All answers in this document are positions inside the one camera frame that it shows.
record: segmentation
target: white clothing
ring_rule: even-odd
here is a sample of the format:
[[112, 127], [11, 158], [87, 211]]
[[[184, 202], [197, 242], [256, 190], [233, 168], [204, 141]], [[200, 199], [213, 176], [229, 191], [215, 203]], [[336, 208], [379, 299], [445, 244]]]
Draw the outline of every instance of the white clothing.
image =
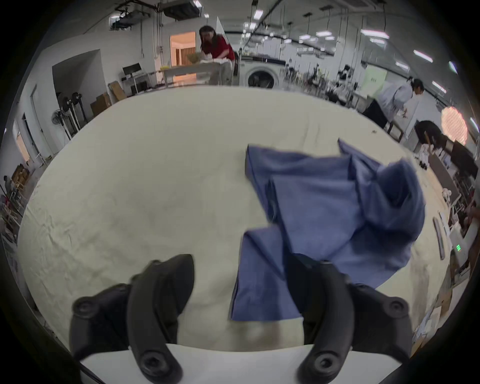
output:
[[386, 119], [392, 122], [396, 113], [404, 108], [404, 104], [413, 97], [410, 83], [393, 84], [385, 88], [377, 96], [377, 103]]

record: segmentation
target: washing machine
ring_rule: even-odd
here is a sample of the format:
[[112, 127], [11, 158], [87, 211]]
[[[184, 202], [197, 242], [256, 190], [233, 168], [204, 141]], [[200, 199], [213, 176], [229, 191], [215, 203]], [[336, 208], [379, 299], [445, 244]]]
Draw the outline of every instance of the washing machine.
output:
[[263, 56], [241, 56], [239, 86], [281, 88], [285, 78], [284, 60]]

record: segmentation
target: black skirt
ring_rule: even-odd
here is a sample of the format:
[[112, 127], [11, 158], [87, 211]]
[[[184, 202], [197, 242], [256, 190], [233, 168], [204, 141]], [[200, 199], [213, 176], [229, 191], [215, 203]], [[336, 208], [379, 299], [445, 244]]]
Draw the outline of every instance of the black skirt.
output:
[[388, 123], [382, 109], [377, 103], [377, 100], [372, 101], [368, 108], [362, 113], [363, 116], [368, 117], [371, 121], [377, 124], [380, 128], [385, 128]]

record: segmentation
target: white sheet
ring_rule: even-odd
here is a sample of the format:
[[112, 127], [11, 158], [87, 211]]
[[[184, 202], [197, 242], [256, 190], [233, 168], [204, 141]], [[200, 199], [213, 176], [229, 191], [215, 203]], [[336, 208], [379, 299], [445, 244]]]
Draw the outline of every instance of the white sheet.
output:
[[[38, 308], [67, 346], [75, 299], [128, 282], [152, 259], [192, 253], [195, 286], [179, 344], [233, 351], [302, 345], [301, 319], [228, 320], [242, 234], [267, 224], [244, 176], [245, 149], [255, 143], [337, 155], [338, 137], [383, 163], [405, 156], [355, 111], [302, 94], [202, 86], [114, 104], [57, 155], [27, 206], [18, 252]], [[442, 189], [418, 173], [424, 230], [411, 261], [379, 290], [403, 297], [421, 320], [449, 257], [440, 261], [432, 224], [446, 209]]]

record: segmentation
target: fluorescent light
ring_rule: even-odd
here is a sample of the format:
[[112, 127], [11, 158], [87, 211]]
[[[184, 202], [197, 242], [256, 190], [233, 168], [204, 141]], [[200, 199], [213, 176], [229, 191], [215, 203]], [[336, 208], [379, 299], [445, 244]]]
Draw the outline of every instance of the fluorescent light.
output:
[[396, 62], [395, 65], [399, 66], [400, 68], [403, 68], [404, 70], [408, 71], [410, 68], [408, 67], [408, 65], [405, 65], [401, 62]]
[[262, 17], [263, 13], [264, 13], [264, 12], [263, 12], [261, 9], [257, 9], [257, 10], [255, 11], [255, 14], [253, 15], [253, 18], [254, 18], [255, 20], [260, 20], [260, 18]]
[[420, 56], [422, 59], [425, 59], [430, 63], [433, 63], [433, 59], [430, 56], [427, 56], [424, 53], [417, 51], [416, 49], [413, 50], [413, 53], [415, 53], [417, 56]]
[[330, 36], [332, 32], [330, 31], [318, 31], [315, 33], [318, 37]]
[[455, 72], [456, 74], [458, 74], [458, 72], [456, 71], [456, 68], [455, 68], [455, 64], [453, 64], [451, 61], [448, 62], [448, 66], [450, 67], [450, 69]]
[[435, 81], [432, 81], [432, 84], [434, 86], [436, 86], [438, 89], [440, 89], [443, 93], [447, 93], [447, 90], [445, 88], [443, 88], [440, 84], [438, 84], [437, 82]]
[[382, 31], [373, 31], [371, 29], [361, 29], [360, 32], [365, 36], [381, 37], [383, 39], [390, 38], [389, 35], [387, 35], [385, 32], [382, 32]]
[[477, 129], [477, 131], [480, 132], [479, 126], [477, 125], [477, 123], [475, 122], [475, 120], [473, 120], [473, 118], [470, 118], [470, 121], [472, 122], [473, 126]]
[[373, 38], [373, 37], [370, 38], [370, 41], [371, 41], [372, 43], [376, 43], [376, 44], [382, 44], [382, 45], [385, 44], [385, 40], [375, 39], [375, 38]]

